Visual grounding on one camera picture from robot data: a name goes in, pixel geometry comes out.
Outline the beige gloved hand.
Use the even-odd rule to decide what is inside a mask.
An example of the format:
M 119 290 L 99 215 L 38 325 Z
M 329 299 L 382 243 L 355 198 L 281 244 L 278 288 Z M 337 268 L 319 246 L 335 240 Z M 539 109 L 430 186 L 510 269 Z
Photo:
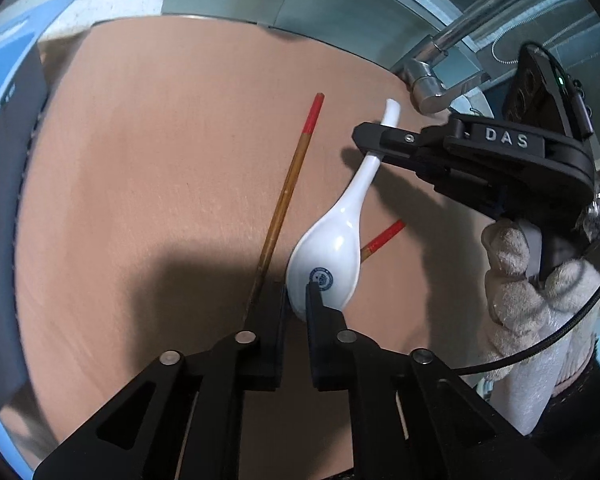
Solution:
M 600 287 L 600 274 L 586 260 L 558 266 L 542 289 L 527 278 L 531 252 L 522 229 L 502 220 L 487 226 L 481 241 L 490 269 L 484 276 L 488 316 L 482 355 L 493 362 L 524 351 L 571 320 Z M 521 434 L 531 434 L 548 402 L 571 387 L 592 360 L 595 306 L 565 337 L 514 365 L 486 373 L 494 382 L 491 403 Z

